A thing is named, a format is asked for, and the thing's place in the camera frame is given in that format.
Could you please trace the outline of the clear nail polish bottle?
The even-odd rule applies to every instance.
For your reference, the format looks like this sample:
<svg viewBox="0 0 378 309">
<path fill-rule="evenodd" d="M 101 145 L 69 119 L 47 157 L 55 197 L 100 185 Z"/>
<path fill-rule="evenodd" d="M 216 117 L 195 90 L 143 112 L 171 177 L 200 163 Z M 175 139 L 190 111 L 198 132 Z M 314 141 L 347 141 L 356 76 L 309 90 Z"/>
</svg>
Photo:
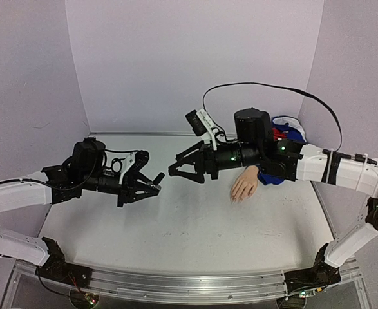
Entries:
<svg viewBox="0 0 378 309">
<path fill-rule="evenodd" d="M 161 190 L 161 186 L 160 185 L 156 185 L 154 183 L 147 183 L 147 186 L 150 187 L 152 190 L 156 190 L 156 191 L 160 191 Z"/>
</svg>

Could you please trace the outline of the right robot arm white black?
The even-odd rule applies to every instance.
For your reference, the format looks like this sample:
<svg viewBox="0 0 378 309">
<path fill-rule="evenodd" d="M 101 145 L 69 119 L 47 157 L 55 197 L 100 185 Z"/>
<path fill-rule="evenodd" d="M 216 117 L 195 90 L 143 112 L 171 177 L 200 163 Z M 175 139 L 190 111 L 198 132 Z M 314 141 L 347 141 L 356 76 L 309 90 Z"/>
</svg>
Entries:
<svg viewBox="0 0 378 309">
<path fill-rule="evenodd" d="M 287 272 L 288 283 L 326 286 L 338 282 L 339 267 L 378 236 L 378 159 L 286 138 L 275 140 L 269 114 L 254 108 L 235 112 L 237 141 L 226 144 L 217 143 L 216 125 L 204 109 L 185 117 L 201 141 L 176 156 L 168 168 L 170 176 L 203 183 L 205 175 L 215 180 L 221 170 L 256 165 L 262 173 L 282 180 L 326 183 L 368 195 L 366 214 L 344 235 L 321 247 L 312 267 Z"/>
</svg>

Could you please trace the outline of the black nail polish brush cap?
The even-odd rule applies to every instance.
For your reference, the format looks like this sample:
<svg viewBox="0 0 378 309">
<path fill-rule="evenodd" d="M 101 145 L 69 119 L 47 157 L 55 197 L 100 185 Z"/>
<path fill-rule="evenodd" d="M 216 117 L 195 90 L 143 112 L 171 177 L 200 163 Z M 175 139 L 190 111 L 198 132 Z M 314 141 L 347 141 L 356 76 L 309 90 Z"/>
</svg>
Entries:
<svg viewBox="0 0 378 309">
<path fill-rule="evenodd" d="M 159 185 L 160 182 L 164 179 L 165 174 L 163 172 L 159 173 L 156 178 L 153 180 L 154 185 Z"/>
</svg>

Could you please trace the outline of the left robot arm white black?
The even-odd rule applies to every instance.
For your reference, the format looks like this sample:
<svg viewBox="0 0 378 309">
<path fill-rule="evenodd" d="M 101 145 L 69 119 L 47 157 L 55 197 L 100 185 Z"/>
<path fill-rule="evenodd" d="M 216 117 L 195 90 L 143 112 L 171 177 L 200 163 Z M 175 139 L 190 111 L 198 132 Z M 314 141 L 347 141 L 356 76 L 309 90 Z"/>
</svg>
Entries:
<svg viewBox="0 0 378 309">
<path fill-rule="evenodd" d="M 117 206 L 158 196 L 164 173 L 151 180 L 141 170 L 149 152 L 121 152 L 107 166 L 109 149 L 96 138 L 85 138 L 74 145 L 73 153 L 62 164 L 41 171 L 0 181 L 0 214 L 35 205 L 56 205 L 80 198 L 83 191 L 116 196 Z M 0 256 L 19 259 L 45 269 L 56 281 L 70 274 L 65 255 L 56 241 L 33 238 L 0 227 Z"/>
</svg>

